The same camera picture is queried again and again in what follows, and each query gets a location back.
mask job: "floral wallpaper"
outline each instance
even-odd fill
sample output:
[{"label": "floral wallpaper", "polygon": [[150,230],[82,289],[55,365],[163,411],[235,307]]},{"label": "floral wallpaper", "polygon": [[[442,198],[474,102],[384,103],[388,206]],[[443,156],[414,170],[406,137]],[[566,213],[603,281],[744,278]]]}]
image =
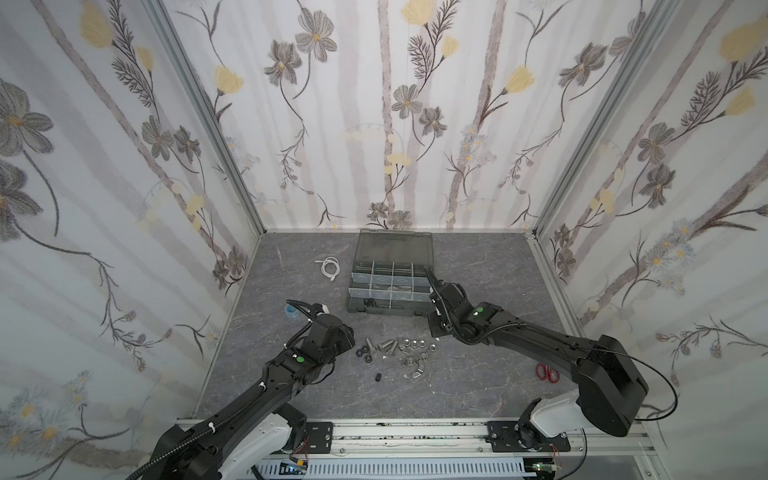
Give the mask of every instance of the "floral wallpaper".
[{"label": "floral wallpaper", "polygon": [[653,7],[164,4],[263,221],[287,229],[533,228]]},{"label": "floral wallpaper", "polygon": [[122,478],[190,415],[257,243],[141,4],[0,6],[0,465]]},{"label": "floral wallpaper", "polygon": [[[682,2],[538,232],[587,334],[679,391],[645,424],[674,478],[764,476],[767,119],[768,8]],[[662,416],[672,395],[644,375],[641,416]]]}]

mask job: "gray marble surface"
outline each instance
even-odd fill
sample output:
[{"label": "gray marble surface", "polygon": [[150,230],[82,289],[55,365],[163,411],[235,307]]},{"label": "gray marble surface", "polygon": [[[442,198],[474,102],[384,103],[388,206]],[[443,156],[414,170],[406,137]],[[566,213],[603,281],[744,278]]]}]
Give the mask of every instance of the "gray marble surface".
[{"label": "gray marble surface", "polygon": [[[357,347],[408,337],[433,341],[425,317],[347,313],[346,289],[355,255],[355,233],[268,233],[224,338],[197,418],[218,411],[259,379],[264,362],[303,324],[283,313],[286,298],[325,303],[355,330]],[[290,270],[280,265],[276,248]],[[519,233],[436,233],[435,273],[461,283],[473,303],[489,301],[526,321],[562,331],[525,237]],[[342,275],[330,282],[320,272],[327,256],[339,259]],[[550,398],[574,388],[535,375],[536,362],[494,346],[466,346],[452,337],[435,341],[418,379],[398,358],[375,355],[365,363],[353,351],[336,361],[323,383],[307,387],[291,403],[310,418],[450,418],[518,416],[534,398]],[[382,374],[376,382],[376,373]]]}]

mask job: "metal bracket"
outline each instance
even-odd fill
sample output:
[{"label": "metal bracket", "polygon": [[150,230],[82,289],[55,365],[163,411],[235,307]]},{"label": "metal bracket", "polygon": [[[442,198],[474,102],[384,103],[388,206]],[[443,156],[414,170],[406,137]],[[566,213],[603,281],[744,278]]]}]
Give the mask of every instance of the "metal bracket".
[{"label": "metal bracket", "polygon": [[[485,437],[485,441],[491,444],[491,449],[494,453],[509,453],[509,452],[527,452],[528,449],[524,449],[520,446],[515,436],[515,426],[518,423],[516,421],[510,422],[488,422],[488,436]],[[571,443],[568,441],[568,436],[564,434],[558,435],[551,439],[551,443],[557,447],[560,452],[571,451]],[[552,452],[551,446],[541,448],[539,452]]]},{"label": "metal bracket", "polygon": [[308,422],[306,424],[306,452],[330,453],[333,443],[332,422]]}]

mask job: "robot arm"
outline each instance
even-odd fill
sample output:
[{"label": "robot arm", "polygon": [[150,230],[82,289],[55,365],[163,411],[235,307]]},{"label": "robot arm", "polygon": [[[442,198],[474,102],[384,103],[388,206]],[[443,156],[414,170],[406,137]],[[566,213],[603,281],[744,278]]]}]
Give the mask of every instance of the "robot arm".
[{"label": "robot arm", "polygon": [[558,369],[578,389],[554,399],[536,399],[518,420],[518,440],[537,449],[566,430],[596,426],[626,436],[648,392],[648,385],[618,340],[565,335],[526,323],[498,305],[473,306],[455,283],[437,280],[428,271],[429,316],[433,336],[453,335],[469,345],[485,343],[513,349]]},{"label": "robot arm", "polygon": [[[254,452],[259,453],[255,455],[258,461],[263,455],[283,448],[286,440],[291,443],[289,436],[293,427],[303,425],[306,418],[289,427],[289,422],[280,415],[290,418],[292,414],[300,414],[284,404],[317,379],[324,365],[335,362],[336,356],[355,346],[351,328],[337,317],[324,313],[323,306],[310,307],[310,323],[288,341],[282,352],[264,364],[262,376],[256,383],[193,428],[184,431],[175,425],[168,429],[157,441],[150,461],[128,478],[143,475],[144,480],[218,480],[223,478],[220,471],[232,466],[232,458],[239,456],[244,460],[244,451],[252,456]],[[301,339],[301,346],[295,346]],[[293,444],[289,448],[295,448],[303,438],[293,432]]]}]

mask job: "gray flower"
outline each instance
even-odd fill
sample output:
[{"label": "gray flower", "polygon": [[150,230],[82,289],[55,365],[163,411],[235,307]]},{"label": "gray flower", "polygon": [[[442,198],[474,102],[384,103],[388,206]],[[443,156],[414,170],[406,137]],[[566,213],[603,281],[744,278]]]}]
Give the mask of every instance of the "gray flower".
[{"label": "gray flower", "polygon": [[275,64],[264,68],[264,73],[270,76],[270,83],[279,85],[280,80],[285,77],[289,82],[295,84],[295,69],[301,66],[301,57],[296,52],[294,45],[287,41],[277,43],[277,40],[272,40],[270,58]]},{"label": "gray flower", "polygon": [[394,111],[400,111],[400,118],[408,118],[411,113],[418,114],[422,110],[422,102],[414,100],[418,93],[416,92],[416,85],[411,85],[410,88],[405,85],[400,85],[395,90],[395,100],[397,102],[392,106]]},{"label": "gray flower", "polygon": [[384,202],[378,202],[377,204],[371,203],[371,213],[367,215],[367,217],[373,221],[376,221],[381,218],[386,218],[386,213],[389,211],[389,208],[384,204]]},{"label": "gray flower", "polygon": [[440,113],[440,107],[425,108],[422,112],[422,116],[419,118],[419,123],[424,125],[424,131],[422,135],[427,135],[431,131],[435,131],[435,136],[441,137],[448,126],[441,124],[442,113]]},{"label": "gray flower", "polygon": [[333,22],[320,10],[313,16],[309,9],[302,7],[299,15],[299,25],[308,33],[296,34],[296,46],[304,53],[315,51],[315,58],[320,61],[328,60],[327,51],[336,51],[336,43],[328,38],[333,32]]},{"label": "gray flower", "polygon": [[565,245],[569,240],[571,239],[571,231],[568,229],[568,227],[565,226],[565,223],[562,224],[560,227],[560,230],[554,231],[554,243]]},{"label": "gray flower", "polygon": [[642,148],[637,155],[639,161],[646,161],[650,158],[651,163],[657,164],[664,159],[664,149],[661,148],[672,141],[674,128],[667,128],[667,124],[660,122],[655,124],[648,131],[648,138],[642,138],[637,142],[637,146]]},{"label": "gray flower", "polygon": [[389,226],[393,230],[406,230],[411,226],[411,212],[397,210],[389,215]]},{"label": "gray flower", "polygon": [[564,87],[576,80],[576,83],[580,86],[584,86],[587,83],[590,72],[602,68],[605,63],[605,51],[607,46],[605,45],[593,45],[589,43],[579,55],[574,58],[576,60],[576,66],[571,68],[563,68],[560,70],[560,86]]},{"label": "gray flower", "polygon": [[661,164],[648,172],[648,184],[640,190],[640,195],[650,195],[648,208],[656,208],[664,205],[667,199],[664,198],[664,189],[672,188],[675,171],[670,170],[665,164]]},{"label": "gray flower", "polygon": [[22,192],[27,174],[21,168],[0,160],[0,242],[19,238],[16,215],[37,215],[43,211]]},{"label": "gray flower", "polygon": [[245,256],[238,250],[237,245],[232,246],[227,265],[233,275],[240,275],[245,270]]},{"label": "gray flower", "polygon": [[230,269],[227,268],[227,262],[225,260],[216,260],[216,266],[214,266],[214,278],[219,280],[219,290],[227,285],[227,275]]},{"label": "gray flower", "polygon": [[23,144],[39,154],[53,151],[51,142],[40,134],[53,122],[43,114],[29,111],[29,98],[19,87],[0,80],[0,155],[12,157]]},{"label": "gray flower", "polygon": [[627,25],[627,33],[629,33],[629,36],[614,38],[614,42],[611,44],[611,48],[608,49],[608,54],[612,57],[617,57],[627,53],[627,50],[629,50],[629,47],[632,45],[632,41],[634,40],[634,37],[637,35],[637,32],[640,30],[640,26],[644,21],[645,12],[640,12],[637,17],[632,18],[632,20],[629,22],[629,25]]},{"label": "gray flower", "polygon": [[163,160],[170,158],[168,148],[174,146],[174,136],[169,131],[160,132],[160,124],[155,120],[154,115],[150,115],[149,121],[141,124],[141,137],[152,145],[153,157],[163,155]]},{"label": "gray flower", "polygon": [[179,125],[179,129],[174,134],[176,137],[176,145],[179,147],[179,151],[182,154],[187,154],[187,159],[192,163],[192,156],[200,156],[200,141],[191,140],[190,132],[187,131],[182,125]]},{"label": "gray flower", "polygon": [[558,253],[558,268],[563,276],[571,274],[571,268],[576,266],[576,259],[573,252],[568,249],[562,250]]}]

